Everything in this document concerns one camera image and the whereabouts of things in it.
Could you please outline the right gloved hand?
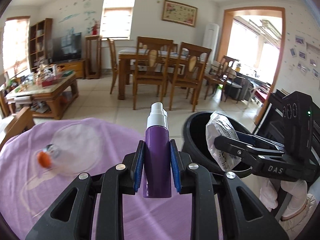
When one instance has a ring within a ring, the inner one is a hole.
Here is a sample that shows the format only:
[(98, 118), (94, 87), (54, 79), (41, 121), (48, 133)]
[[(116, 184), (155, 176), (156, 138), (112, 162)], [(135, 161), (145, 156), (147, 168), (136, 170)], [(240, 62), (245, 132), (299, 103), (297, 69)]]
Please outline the right gloved hand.
[[(308, 185), (304, 180), (298, 180), (296, 182), (281, 181), (280, 188), (292, 196), (284, 213), (282, 214), (283, 220), (288, 220), (304, 210), (304, 207), (307, 204)], [(278, 194), (274, 185), (268, 178), (263, 178), (259, 200), (269, 212), (278, 206), (277, 197)]]

